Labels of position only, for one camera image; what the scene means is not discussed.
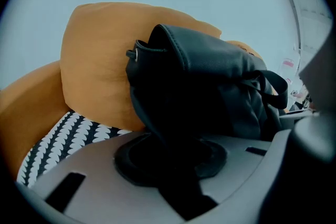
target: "orange cushion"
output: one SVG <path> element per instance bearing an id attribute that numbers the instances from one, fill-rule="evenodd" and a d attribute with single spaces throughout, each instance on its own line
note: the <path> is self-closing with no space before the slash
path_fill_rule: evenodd
<path id="1" fill-rule="evenodd" d="M 164 7 L 96 3 L 77 7 L 64 33 L 60 68 L 66 104 L 86 118 L 120 129 L 144 125 L 133 109 L 125 53 L 136 39 L 148 41 L 157 24 L 201 31 L 219 38 L 216 27 Z"/>

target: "metal ring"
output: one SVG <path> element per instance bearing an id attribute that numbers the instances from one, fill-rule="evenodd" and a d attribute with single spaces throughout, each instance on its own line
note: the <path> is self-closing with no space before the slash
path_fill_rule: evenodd
<path id="1" fill-rule="evenodd" d="M 135 61 L 138 61 L 138 48 L 135 49 Z"/>

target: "gray plastic surface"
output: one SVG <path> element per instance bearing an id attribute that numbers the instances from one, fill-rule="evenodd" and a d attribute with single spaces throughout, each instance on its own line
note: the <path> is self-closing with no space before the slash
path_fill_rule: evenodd
<path id="1" fill-rule="evenodd" d="M 221 144 L 228 152 L 223 170 L 217 176 L 201 181 L 203 192 L 222 204 L 192 221 L 204 223 L 208 222 L 208 218 L 213 221 L 218 220 L 218 217 L 222 219 L 220 208 L 223 205 L 223 211 L 229 215 L 244 215 L 246 211 L 255 217 L 256 210 L 260 207 L 281 163 L 288 133 L 289 131 L 283 131 L 276 135 L 265 157 L 246 152 L 245 149 L 254 146 L 267 150 L 270 142 L 227 136 L 204 137 Z M 87 224 L 183 223 L 184 220 L 167 204 L 156 188 L 134 186 L 115 170 L 114 152 L 120 145 L 139 135 L 141 133 L 130 133 L 80 149 L 41 176 L 33 186 L 33 191 L 44 199 L 68 173 L 79 172 L 87 177 L 68 205 L 66 216 Z M 258 199 L 247 199 L 245 195 L 249 196 L 249 192 L 256 193 Z M 241 206 L 237 207 L 234 202 L 237 197 L 250 200 L 250 203 L 238 201 Z"/>

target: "patterned cushion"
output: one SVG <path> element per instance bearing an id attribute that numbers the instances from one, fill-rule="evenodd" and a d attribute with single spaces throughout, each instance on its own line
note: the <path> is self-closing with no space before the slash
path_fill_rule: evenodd
<path id="1" fill-rule="evenodd" d="M 31 187 L 41 174 L 83 146 L 129 132 L 99 124 L 75 111 L 69 111 L 28 152 L 19 169 L 17 181 Z"/>

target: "black strap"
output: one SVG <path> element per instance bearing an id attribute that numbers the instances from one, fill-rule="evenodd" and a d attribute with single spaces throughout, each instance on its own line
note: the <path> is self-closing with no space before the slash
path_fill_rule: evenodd
<path id="1" fill-rule="evenodd" d="M 269 89 L 267 89 L 268 84 L 265 83 L 265 89 L 261 89 L 253 85 L 254 80 L 242 80 L 240 81 L 241 84 L 244 84 L 246 86 L 249 86 L 253 89 L 256 89 L 262 96 L 262 99 L 265 100 L 270 105 L 274 106 L 278 109 L 285 109 L 287 107 L 287 101 L 288 101 L 288 84 L 286 80 L 284 80 L 281 76 L 278 74 L 269 71 L 269 70 L 257 70 L 255 71 L 256 74 L 259 75 L 258 81 L 261 79 L 266 79 L 272 87 L 276 90 L 278 95 L 273 95 L 268 92 Z"/>

